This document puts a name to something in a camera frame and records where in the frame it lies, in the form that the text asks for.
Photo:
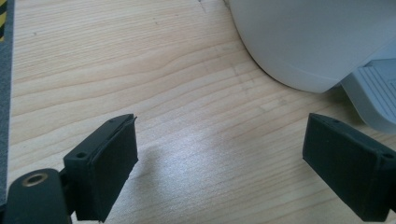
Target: white object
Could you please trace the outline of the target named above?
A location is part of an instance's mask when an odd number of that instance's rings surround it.
[[[257,64],[278,81],[324,92],[374,59],[396,58],[395,0],[231,0]]]

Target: wooden table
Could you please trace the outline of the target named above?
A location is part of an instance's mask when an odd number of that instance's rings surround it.
[[[267,76],[222,0],[17,1],[8,182],[134,113],[140,161],[106,223],[361,223],[302,160],[310,112],[396,148],[341,88]]]

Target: yellow and black tape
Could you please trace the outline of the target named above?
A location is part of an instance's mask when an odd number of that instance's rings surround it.
[[[6,29],[7,0],[0,0],[0,41],[4,40]]]

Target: gray plastic part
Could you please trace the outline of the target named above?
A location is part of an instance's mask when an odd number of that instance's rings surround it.
[[[396,59],[371,61],[341,83],[364,122],[396,133]]]

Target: wood grain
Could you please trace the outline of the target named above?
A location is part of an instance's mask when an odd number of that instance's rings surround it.
[[[100,124],[135,113],[140,161],[106,223],[361,223],[302,160],[307,116],[396,138],[367,127],[342,89],[267,76],[222,0],[16,7],[8,184],[62,169]]]

